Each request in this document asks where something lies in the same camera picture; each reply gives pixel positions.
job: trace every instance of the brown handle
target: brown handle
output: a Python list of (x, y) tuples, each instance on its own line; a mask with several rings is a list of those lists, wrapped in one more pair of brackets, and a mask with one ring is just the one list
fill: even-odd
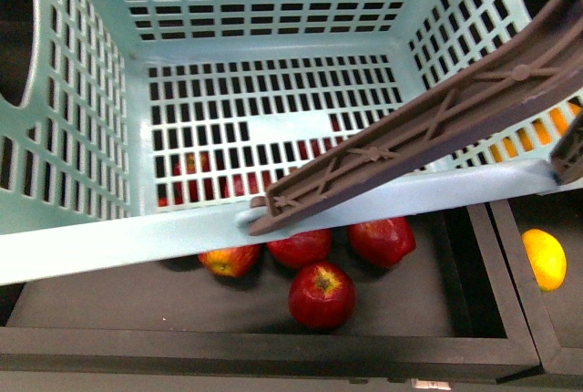
[(252, 203), (268, 214), (249, 233), (298, 222), (555, 105), (583, 86), (582, 33), (581, 0), (550, 0), (491, 55), (273, 184)]
[(583, 177), (583, 111), (555, 146), (550, 160), (561, 183), (568, 184)]

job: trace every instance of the apple stem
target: apple stem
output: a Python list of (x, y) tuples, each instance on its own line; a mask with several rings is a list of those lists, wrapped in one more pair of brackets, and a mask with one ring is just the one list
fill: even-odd
[(330, 287), (330, 281), (328, 281), (322, 275), (318, 276), (318, 281), (316, 281), (316, 284), (318, 285), (318, 287), (324, 290), (324, 292), (326, 291), (326, 289), (328, 289), (328, 287)]

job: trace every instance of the basket handle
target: basket handle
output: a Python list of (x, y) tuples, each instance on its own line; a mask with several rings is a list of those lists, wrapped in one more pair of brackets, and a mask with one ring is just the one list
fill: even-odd
[(265, 197), (251, 201), (265, 205), (267, 215), (249, 233), (329, 209), (550, 108), (582, 86), (582, 1), (550, 0), (491, 55), (272, 184)]

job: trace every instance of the yellow lemon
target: yellow lemon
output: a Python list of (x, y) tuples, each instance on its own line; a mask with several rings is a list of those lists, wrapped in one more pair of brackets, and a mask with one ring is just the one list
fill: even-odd
[(558, 289), (567, 274), (567, 257), (561, 243), (548, 232), (537, 229), (522, 234), (522, 242), (540, 290)]
[[(571, 109), (571, 112), (574, 115), (577, 115), (581, 110), (581, 107), (574, 103), (569, 103), (568, 105)], [(553, 125), (555, 125), (555, 128), (557, 128), (558, 135), (563, 135), (567, 131), (568, 123), (561, 110), (559, 108), (553, 108), (550, 110), (548, 115), (550, 116)], [(545, 128), (545, 125), (543, 124), (542, 120), (540, 119), (535, 120), (533, 122), (533, 127), (535, 128), (535, 132), (537, 133), (537, 137), (538, 140), (540, 141), (540, 144), (546, 146), (548, 143), (551, 142), (550, 135), (548, 135), (547, 128)], [(520, 139), (520, 144), (522, 144), (522, 147), (525, 149), (526, 152), (535, 148), (532, 141), (530, 140), (530, 137), (528, 136), (527, 132), (524, 129), (519, 129), (517, 135), (518, 138)], [(517, 148), (515, 147), (514, 143), (509, 137), (505, 137), (504, 139), (502, 139), (502, 142), (504, 144), (504, 149), (506, 149), (506, 153), (508, 154), (509, 158), (514, 158), (516, 155), (518, 155)], [(492, 156), (494, 157), (495, 162), (503, 161), (502, 155), (500, 154), (500, 151), (496, 146), (490, 146), (490, 152), (492, 152)]]

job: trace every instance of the gray floor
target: gray floor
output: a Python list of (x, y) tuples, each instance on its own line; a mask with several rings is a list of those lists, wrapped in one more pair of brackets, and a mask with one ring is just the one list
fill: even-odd
[[(163, 377), (107, 374), (59, 374), (1, 372), (2, 392), (409, 392), (410, 384), (391, 384), (382, 379), (365, 385), (341, 380), (289, 380), (273, 378)], [(527, 388), (487, 385), (452, 385), (459, 392), (559, 392), (573, 389)]]

